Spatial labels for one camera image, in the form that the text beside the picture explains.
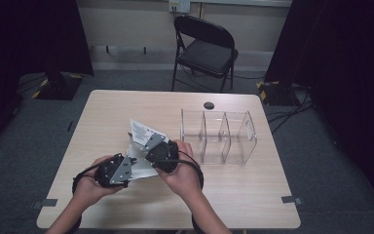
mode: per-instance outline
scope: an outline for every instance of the person's arm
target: person's arm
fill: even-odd
[[[95,162],[93,162],[93,165],[105,161],[108,158],[112,158],[112,156],[104,156],[102,158],[99,158],[95,160]],[[72,197],[66,208],[63,210],[63,212],[56,219],[56,221],[53,223],[53,225],[51,225],[51,227],[47,230],[47,234],[66,233],[78,221],[84,210],[98,202],[102,197],[116,193],[123,189],[123,187],[101,187],[94,180],[95,172],[96,168],[87,172],[86,176],[83,176],[80,179],[77,184],[74,196]]]
[[[193,157],[193,150],[189,143],[180,140],[175,140],[175,142],[179,151]],[[182,153],[179,154],[179,158],[192,162],[192,159]],[[194,220],[205,233],[231,233],[202,192],[197,172],[191,166],[179,163],[171,174],[160,170],[157,172],[171,191],[183,199],[193,214]]]

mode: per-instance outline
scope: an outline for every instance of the black folding chair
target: black folding chair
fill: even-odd
[[[174,27],[177,52],[171,90],[174,91],[175,81],[187,84],[175,77],[179,64],[189,67],[192,71],[197,70],[215,78],[222,78],[220,93],[223,92],[230,71],[230,89],[232,89],[234,63],[239,54],[235,49],[232,35],[220,25],[190,16],[177,17],[174,20]],[[184,45],[182,34],[194,38],[187,47]]]

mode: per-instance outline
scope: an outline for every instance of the clear acrylic organizer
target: clear acrylic organizer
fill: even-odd
[[[257,144],[250,113],[181,109],[181,140],[200,164],[247,162]]]

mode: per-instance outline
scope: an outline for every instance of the light wood table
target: light wood table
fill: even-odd
[[[55,207],[43,207],[37,224],[48,228],[72,197],[72,178],[96,158],[125,153],[130,140],[130,119],[180,138],[181,109],[249,111],[258,142],[243,166],[203,165],[204,193],[231,229],[293,229],[300,225],[278,151],[260,99],[252,95],[166,92],[93,91],[65,152],[48,199]],[[81,228],[191,229],[191,213],[184,202],[158,177],[130,182],[129,187],[104,197],[88,208]]]

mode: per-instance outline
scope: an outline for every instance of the chair backrest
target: chair backrest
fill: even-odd
[[[174,20],[176,33],[205,41],[217,46],[235,48],[233,36],[222,26],[190,16],[180,16]]]

